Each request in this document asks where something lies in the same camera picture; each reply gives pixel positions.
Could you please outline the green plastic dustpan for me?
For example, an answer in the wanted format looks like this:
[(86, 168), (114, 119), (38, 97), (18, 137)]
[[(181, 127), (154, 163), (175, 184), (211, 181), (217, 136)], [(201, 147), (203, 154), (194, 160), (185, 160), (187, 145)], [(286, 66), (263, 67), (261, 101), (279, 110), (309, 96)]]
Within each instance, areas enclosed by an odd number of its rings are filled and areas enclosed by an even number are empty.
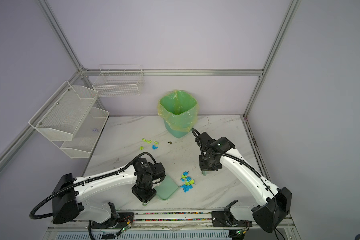
[(142, 205), (146, 206), (154, 197), (167, 201), (179, 188), (170, 176), (166, 176), (161, 182), (156, 181), (153, 184), (153, 188), (148, 191), (148, 200)]

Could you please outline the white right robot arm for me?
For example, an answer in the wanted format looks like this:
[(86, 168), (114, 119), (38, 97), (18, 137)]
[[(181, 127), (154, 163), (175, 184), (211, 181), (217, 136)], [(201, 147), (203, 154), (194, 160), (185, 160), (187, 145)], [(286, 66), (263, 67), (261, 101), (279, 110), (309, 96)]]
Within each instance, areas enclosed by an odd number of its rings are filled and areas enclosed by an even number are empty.
[(208, 133), (199, 133), (194, 128), (192, 134), (200, 148), (199, 167), (203, 175), (223, 167), (231, 171), (250, 191), (257, 203), (251, 209), (254, 221), (265, 232), (275, 232), (277, 226), (290, 213), (291, 191), (286, 187), (279, 188), (260, 174), (228, 138), (215, 140)]

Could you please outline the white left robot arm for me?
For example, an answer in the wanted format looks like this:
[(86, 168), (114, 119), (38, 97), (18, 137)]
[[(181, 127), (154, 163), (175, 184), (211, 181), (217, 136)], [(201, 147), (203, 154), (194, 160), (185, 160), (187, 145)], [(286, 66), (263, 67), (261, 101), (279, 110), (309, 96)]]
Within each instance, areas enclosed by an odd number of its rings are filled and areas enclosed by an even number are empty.
[(89, 220), (95, 229), (120, 228), (130, 221), (133, 213), (119, 214), (111, 202), (97, 203), (90, 198), (124, 185), (132, 186), (132, 193), (144, 204), (155, 196), (154, 184), (166, 177), (162, 163), (150, 163), (145, 158), (137, 158), (130, 165), (103, 174), (79, 177), (72, 174), (61, 177), (54, 189), (53, 224), (60, 225), (72, 220)]

